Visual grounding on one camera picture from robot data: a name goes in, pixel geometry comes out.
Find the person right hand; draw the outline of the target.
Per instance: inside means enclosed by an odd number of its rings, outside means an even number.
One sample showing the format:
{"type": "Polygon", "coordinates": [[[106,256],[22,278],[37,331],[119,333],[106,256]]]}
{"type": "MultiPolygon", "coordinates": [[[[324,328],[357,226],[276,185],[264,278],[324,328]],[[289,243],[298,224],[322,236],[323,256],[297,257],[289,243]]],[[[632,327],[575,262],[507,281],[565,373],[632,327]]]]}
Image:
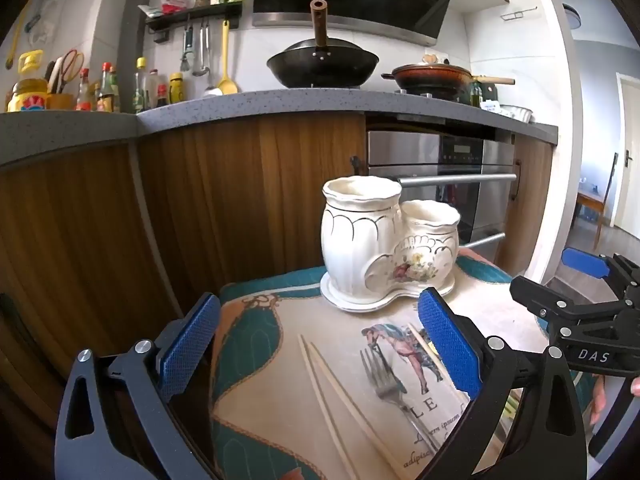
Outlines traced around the person right hand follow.
{"type": "MultiPolygon", "coordinates": [[[[591,426],[594,426],[598,422],[605,408],[606,395],[605,395],[604,383],[605,383],[605,377],[598,375],[596,384],[594,385],[594,389],[593,389],[593,402],[592,402],[591,415],[590,415],[591,426]]],[[[640,396],[640,378],[639,377],[634,378],[629,389],[633,396],[636,396],[637,398],[640,396]]]]}

